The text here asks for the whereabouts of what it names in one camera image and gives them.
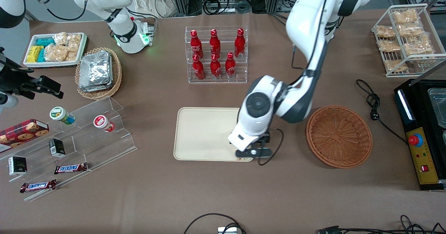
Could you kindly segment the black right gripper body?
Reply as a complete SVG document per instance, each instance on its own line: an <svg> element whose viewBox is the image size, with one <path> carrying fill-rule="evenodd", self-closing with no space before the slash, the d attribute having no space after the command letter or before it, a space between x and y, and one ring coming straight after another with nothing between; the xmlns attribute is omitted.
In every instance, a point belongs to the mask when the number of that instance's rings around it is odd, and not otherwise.
<svg viewBox="0 0 446 234"><path fill-rule="evenodd" d="M7 94L15 94L17 96L24 96L27 99L34 99L35 93L22 89L24 84L31 83L32 77L29 73L33 73L31 68L17 68L14 64L6 62L1 63L0 72L0 90Z"/></svg>

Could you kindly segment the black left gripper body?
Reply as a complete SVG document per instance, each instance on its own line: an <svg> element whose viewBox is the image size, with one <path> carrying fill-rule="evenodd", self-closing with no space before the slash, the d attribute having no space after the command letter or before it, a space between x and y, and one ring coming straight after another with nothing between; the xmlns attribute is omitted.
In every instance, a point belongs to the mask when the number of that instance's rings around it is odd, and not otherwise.
<svg viewBox="0 0 446 234"><path fill-rule="evenodd" d="M252 142L250 144L249 149L250 150L258 150L262 149L266 146L266 144L270 143L270 132L265 132L259 139L257 139L255 142Z"/></svg>

